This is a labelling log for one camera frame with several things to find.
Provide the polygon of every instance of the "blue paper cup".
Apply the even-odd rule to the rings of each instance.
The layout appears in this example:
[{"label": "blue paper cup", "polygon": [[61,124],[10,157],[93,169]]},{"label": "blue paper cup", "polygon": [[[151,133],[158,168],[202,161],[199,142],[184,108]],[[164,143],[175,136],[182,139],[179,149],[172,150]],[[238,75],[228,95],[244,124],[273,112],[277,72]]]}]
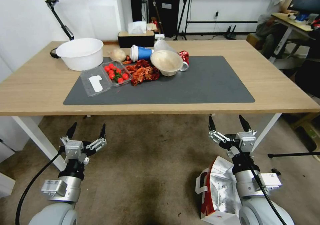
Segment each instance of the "blue paper cup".
[{"label": "blue paper cup", "polygon": [[136,45],[133,45],[130,50],[130,58],[132,59],[133,62],[140,59],[149,60],[153,52],[154,52],[153,49],[138,47]]}]

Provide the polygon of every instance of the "white plastic basin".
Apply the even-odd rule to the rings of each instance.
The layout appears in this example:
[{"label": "white plastic basin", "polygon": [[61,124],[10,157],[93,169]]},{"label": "white plastic basin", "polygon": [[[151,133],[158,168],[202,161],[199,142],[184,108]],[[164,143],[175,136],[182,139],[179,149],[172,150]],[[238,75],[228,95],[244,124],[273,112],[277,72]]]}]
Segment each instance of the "white plastic basin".
[{"label": "white plastic basin", "polygon": [[56,53],[68,68],[75,71],[88,70],[103,61],[103,42],[95,38],[80,38],[60,45]]}]

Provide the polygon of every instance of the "stool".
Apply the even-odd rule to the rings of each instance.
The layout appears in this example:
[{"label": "stool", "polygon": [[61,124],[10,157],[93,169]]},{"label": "stool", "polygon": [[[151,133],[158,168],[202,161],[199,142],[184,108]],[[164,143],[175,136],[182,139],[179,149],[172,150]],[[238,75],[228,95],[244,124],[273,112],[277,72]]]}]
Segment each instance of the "stool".
[{"label": "stool", "polygon": [[248,34],[246,41],[257,50],[261,50],[264,43],[264,39],[259,37],[256,33]]}]

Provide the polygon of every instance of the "desk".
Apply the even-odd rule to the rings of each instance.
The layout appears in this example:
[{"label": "desk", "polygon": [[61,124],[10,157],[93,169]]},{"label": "desk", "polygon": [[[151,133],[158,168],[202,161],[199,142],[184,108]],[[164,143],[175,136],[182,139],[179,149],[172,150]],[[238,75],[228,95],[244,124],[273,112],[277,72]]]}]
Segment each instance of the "desk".
[{"label": "desk", "polygon": [[[279,52],[281,51],[281,49],[283,48],[283,46],[286,44],[286,41],[288,40],[288,37],[290,36],[292,30],[302,34],[303,36],[307,37],[307,38],[311,38],[308,35],[308,32],[312,31],[312,28],[310,25],[306,25],[306,24],[301,24],[296,22],[295,20],[289,19],[288,18],[288,14],[286,13],[273,13],[271,16],[273,16],[279,23],[287,26],[287,30],[284,33],[281,41],[279,42],[278,46],[276,47],[276,49],[274,50],[274,54],[278,55]],[[271,63],[274,63],[274,61],[276,60],[275,57],[270,57],[269,61]]]},{"label": "desk", "polygon": [[[52,159],[57,151],[29,116],[109,114],[208,114],[271,113],[257,128],[256,148],[283,112],[319,112],[315,103],[298,86],[275,68],[245,40],[169,41],[177,51],[190,56],[224,56],[254,97],[254,103],[63,105],[80,72],[69,70],[49,52],[61,42],[51,42],[0,84],[0,116],[13,116],[39,148]],[[117,45],[104,45],[103,55]],[[62,157],[54,164],[63,170]]]}]

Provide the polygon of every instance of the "table leg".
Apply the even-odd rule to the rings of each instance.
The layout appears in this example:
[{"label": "table leg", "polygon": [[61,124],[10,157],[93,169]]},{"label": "table leg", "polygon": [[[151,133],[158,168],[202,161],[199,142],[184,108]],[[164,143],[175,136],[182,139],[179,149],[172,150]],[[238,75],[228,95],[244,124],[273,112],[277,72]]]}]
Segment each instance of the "table leg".
[{"label": "table leg", "polygon": [[[290,36],[291,32],[292,32],[292,29],[288,27],[288,29],[287,29],[286,32],[284,33],[283,37],[281,38],[278,46],[277,46],[276,49],[274,50],[274,54],[275,54],[275,55],[278,55],[279,52],[281,51],[281,49],[283,48],[283,46],[286,44],[286,41],[288,40],[288,37]],[[276,60],[276,58],[273,57],[273,56],[271,56],[271,57],[269,58],[269,61],[270,61],[271,63],[274,63],[275,60]]]},{"label": "table leg", "polygon": [[272,126],[276,123],[282,113],[272,113],[265,115],[257,127],[256,141],[253,145],[252,152],[256,149],[262,139],[267,135]]},{"label": "table leg", "polygon": [[[58,151],[51,144],[48,138],[43,134],[38,125],[32,120],[31,117],[12,116],[12,118],[20,125],[20,127],[28,134],[34,143],[43,151],[43,153],[51,160]],[[54,160],[53,164],[63,171],[66,167],[64,160],[61,156]]]}]

